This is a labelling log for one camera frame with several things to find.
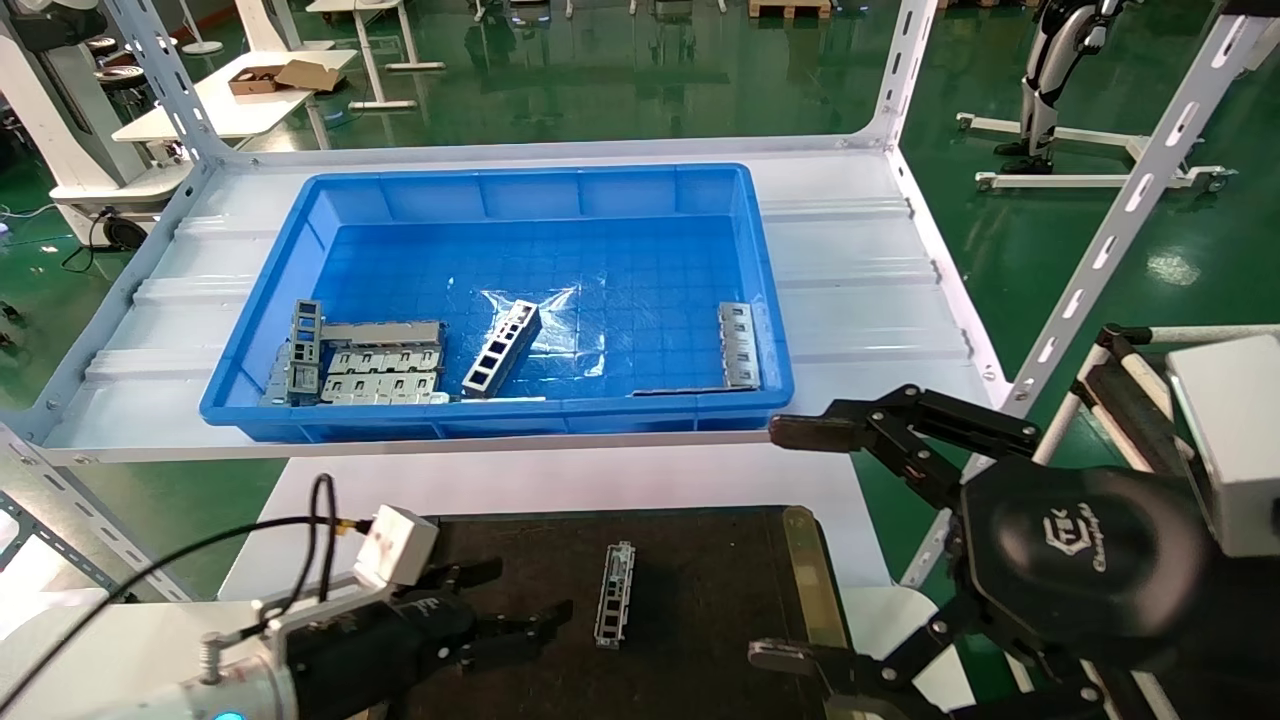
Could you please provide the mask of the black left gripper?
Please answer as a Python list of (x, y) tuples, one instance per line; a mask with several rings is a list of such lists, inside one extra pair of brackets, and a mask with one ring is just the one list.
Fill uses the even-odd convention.
[(348, 719), (396, 700), (454, 661), (495, 670), (536, 660), (573, 618), (573, 601), (477, 618), (463, 591), (498, 579), (500, 557), (433, 564), (424, 591), (311, 623), (285, 637), (298, 719)]

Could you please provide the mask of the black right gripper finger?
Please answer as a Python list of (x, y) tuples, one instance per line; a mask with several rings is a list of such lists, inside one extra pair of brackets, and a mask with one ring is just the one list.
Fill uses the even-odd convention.
[(928, 439), (984, 457), (1030, 457), (1041, 430), (989, 407), (906, 384), (874, 400), (837, 398), (815, 416), (778, 414), (769, 421), (769, 437), (787, 450), (868, 452), (933, 509), (955, 510), (961, 470)]

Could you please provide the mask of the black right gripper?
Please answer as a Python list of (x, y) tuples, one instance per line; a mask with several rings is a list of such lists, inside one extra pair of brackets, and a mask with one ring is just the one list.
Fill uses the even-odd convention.
[[(968, 575), (1025, 644), (1155, 675), (1197, 719), (1277, 716), (1277, 560), (1228, 556), (1180, 478), (995, 464), (959, 495)], [(955, 641), (1010, 625), (954, 596), (886, 659), (758, 639), (754, 667), (812, 676), (828, 705), (882, 719), (1103, 719), (1085, 675), (945, 710), (915, 685)]]

